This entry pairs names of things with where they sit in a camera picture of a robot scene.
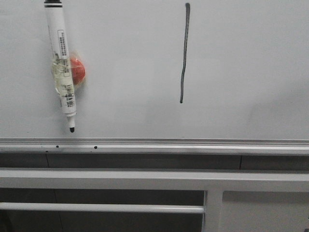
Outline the black marker stroke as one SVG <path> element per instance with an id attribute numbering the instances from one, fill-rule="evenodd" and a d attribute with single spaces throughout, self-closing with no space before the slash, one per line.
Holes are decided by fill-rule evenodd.
<path id="1" fill-rule="evenodd" d="M 187 57 L 187 45 L 188 45 L 188 34 L 189 34 L 189 22 L 190 22 L 190 3 L 185 4 L 185 32 L 184 32 L 184 46 L 183 46 L 183 68 L 181 73 L 180 83 L 180 104 L 183 103 L 184 96 L 184 78 L 186 71 L 186 57 Z"/>

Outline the red round magnet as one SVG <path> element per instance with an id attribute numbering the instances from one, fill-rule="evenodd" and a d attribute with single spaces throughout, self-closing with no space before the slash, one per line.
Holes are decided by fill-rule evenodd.
<path id="1" fill-rule="evenodd" d="M 85 68 L 82 62 L 77 58 L 70 58 L 70 63 L 73 83 L 77 86 L 85 79 Z"/>

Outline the white round stand crossbar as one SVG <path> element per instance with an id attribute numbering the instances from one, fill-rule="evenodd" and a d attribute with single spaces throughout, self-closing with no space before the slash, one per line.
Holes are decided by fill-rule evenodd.
<path id="1" fill-rule="evenodd" d="M 140 205 L 140 204 L 75 204 L 75 203 L 6 203 L 1 210 L 68 211 L 68 212 L 124 212 L 124 213 L 184 213 L 203 214 L 203 206 Z"/>

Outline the white metal stand frame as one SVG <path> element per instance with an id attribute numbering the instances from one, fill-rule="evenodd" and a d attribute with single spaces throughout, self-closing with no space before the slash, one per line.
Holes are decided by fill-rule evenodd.
<path id="1" fill-rule="evenodd" d="M 205 232 L 219 229 L 223 192 L 308 192 L 308 173 L 106 171 L 99 169 L 17 169 L 0 171 L 2 188 L 142 189 L 204 192 Z"/>

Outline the white black whiteboard marker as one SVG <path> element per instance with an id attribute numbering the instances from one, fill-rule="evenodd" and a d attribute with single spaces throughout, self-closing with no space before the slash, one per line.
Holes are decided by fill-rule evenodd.
<path id="1" fill-rule="evenodd" d="M 55 81 L 55 89 L 59 95 L 61 109 L 68 121 L 70 132 L 73 133 L 75 131 L 76 99 L 63 4 L 60 0 L 45 0 L 44 8 L 52 48 L 51 71 Z"/>

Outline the whiteboard with aluminium frame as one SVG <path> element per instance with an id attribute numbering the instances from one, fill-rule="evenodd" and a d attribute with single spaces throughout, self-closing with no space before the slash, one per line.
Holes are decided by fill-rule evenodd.
<path id="1" fill-rule="evenodd" d="M 70 132 L 51 75 L 41 0 L 0 3 L 0 150 L 309 152 L 309 3 L 65 0 L 86 70 Z"/>

